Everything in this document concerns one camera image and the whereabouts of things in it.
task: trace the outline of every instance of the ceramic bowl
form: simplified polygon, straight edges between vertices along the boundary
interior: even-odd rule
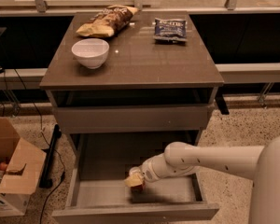
[[[109,44],[103,39],[87,38],[72,47],[72,52],[79,63],[90,69],[100,67],[109,53]]]

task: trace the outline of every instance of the speckled floor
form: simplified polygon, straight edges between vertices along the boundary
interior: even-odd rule
[[[207,129],[203,132],[199,143],[207,146],[264,146],[280,135],[280,96],[268,96],[268,108],[262,108],[256,97],[226,97],[230,110],[228,116],[221,115],[215,109]],[[5,109],[0,105],[0,116],[6,116],[18,133],[40,148],[46,148],[44,134],[50,141],[54,117],[51,115],[50,104],[36,104],[41,117],[33,105],[22,105],[17,117],[11,117],[10,106]],[[65,164],[65,180],[51,194],[45,206],[42,222],[57,223],[52,217],[53,209],[63,209],[69,189],[74,155],[63,135],[56,146]],[[63,165],[59,155],[55,153],[52,166],[54,186],[51,189],[37,189],[31,196],[24,217],[0,217],[0,224],[40,223],[41,211],[49,193],[59,183]],[[218,203],[220,210],[211,221],[189,222],[199,224],[245,224],[248,220],[251,181],[202,168],[198,173],[199,181],[209,203]]]

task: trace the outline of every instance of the bag of chips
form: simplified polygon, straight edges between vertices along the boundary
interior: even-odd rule
[[[86,37],[110,37],[125,27],[138,11],[136,7],[114,5],[85,22],[77,29],[77,33]]]
[[[186,21],[181,19],[162,20],[155,19],[155,34],[156,40],[165,41],[187,41]]]

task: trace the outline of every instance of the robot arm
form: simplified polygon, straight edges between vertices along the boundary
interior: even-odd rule
[[[253,179],[262,150],[263,147],[195,147],[174,142],[163,154],[146,160],[139,169],[147,182],[190,175],[198,166]]]
[[[198,166],[253,180],[249,223],[280,224],[280,136],[266,147],[194,147],[174,142],[164,153],[132,168],[125,182],[132,187],[190,175]]]

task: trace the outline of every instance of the open cardboard box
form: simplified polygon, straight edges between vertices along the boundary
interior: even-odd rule
[[[36,191],[46,153],[19,136],[8,119],[0,118],[0,161],[10,159],[0,184],[0,217],[23,216]],[[21,175],[9,175],[21,170]]]

